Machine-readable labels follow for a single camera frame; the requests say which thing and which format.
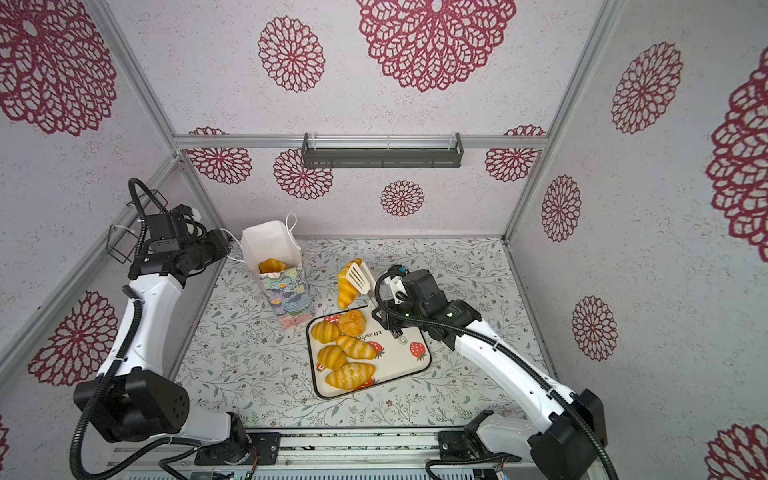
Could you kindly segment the cream slotted tongs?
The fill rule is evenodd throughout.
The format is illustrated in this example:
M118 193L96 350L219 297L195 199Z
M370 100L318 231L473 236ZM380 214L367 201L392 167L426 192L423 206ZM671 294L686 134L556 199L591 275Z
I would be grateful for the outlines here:
M373 306L378 306L376 300L376 279L373 277L369 267L363 261L360 263L352 261L345 278L354 286L361 295L367 295Z

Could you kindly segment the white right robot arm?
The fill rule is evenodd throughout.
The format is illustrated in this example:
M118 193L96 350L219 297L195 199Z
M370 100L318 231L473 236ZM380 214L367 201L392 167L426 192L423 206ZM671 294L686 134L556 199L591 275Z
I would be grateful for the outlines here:
M531 461L547 479L580 479L600 462L610 479L618 471L607 452L602 400L553 379L508 345L481 313L450 300L426 269L401 265L382 274L370 291L373 316L394 336L415 327L478 366L524 412L523 419L484 410L462 432L451 432L438 465L465 466Z

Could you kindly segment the round yellow bun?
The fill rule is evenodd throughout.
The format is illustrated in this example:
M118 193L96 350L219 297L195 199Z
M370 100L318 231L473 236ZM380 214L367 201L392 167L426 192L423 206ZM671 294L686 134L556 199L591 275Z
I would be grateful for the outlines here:
M318 321L310 329L311 336L321 344L334 343L341 335L341 331L336 323L329 321Z
M338 345L328 345L318 352L319 370L336 370L348 363L347 355Z

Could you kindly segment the long braided bread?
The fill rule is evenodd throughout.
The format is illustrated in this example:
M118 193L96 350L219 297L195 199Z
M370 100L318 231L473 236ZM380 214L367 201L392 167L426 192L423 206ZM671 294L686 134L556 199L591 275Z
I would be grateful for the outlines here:
M280 273L288 268L286 263L274 258L269 258L258 265L261 274Z

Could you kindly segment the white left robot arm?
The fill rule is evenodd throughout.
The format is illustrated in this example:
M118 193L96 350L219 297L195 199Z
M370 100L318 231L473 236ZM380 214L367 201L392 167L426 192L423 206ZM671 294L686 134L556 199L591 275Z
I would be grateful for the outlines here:
M207 229L190 206L167 209L138 178L129 180L128 190L141 223L129 282L122 288L128 303L96 377L75 388L81 416L69 447L71 474L109 479L164 445L184 446L188 455L216 464L241 464L253 453L242 419L193 404L163 368L174 308L188 279L227 258L231 240L221 229ZM92 473L83 462L88 427L109 443L142 446L117 465Z

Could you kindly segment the orange croissant bread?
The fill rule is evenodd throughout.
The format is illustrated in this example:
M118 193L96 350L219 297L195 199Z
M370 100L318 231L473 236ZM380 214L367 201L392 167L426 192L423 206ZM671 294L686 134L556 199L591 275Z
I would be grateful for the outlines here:
M342 334L359 337L367 327L367 320L360 310L350 310L338 317L338 327Z

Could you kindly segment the floral paper bag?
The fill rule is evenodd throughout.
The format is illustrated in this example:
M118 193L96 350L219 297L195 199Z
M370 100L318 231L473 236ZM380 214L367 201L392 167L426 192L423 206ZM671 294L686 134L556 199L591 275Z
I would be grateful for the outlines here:
M314 307L306 275L302 266L302 250L293 230L298 223L295 213L289 212L284 220L273 220L248 227L240 237L223 229L239 248L240 257L228 255L230 260L245 264L255 275L257 286L275 313L283 329L300 325L314 317ZM261 274L258 265L274 258L289 268L280 273Z

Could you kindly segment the striped roll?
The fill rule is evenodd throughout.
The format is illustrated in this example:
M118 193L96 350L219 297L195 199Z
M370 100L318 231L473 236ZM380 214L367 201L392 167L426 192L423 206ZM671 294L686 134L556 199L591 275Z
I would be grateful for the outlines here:
M372 360L376 357L376 349L368 342L357 338L340 335L336 344L343 349L347 357L352 359Z

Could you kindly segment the striped croissant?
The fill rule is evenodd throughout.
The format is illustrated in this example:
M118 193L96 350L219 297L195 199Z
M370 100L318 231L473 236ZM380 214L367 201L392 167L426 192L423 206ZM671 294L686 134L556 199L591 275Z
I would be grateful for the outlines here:
M350 262L348 262L344 268L340 271L338 274L338 297L337 297L337 306L341 310L345 310L348 307L350 307L353 302L358 298L360 295L360 292L355 288L355 286L346 278L346 275L350 269L350 267L353 264L360 265L362 263L362 260L360 258L356 258Z

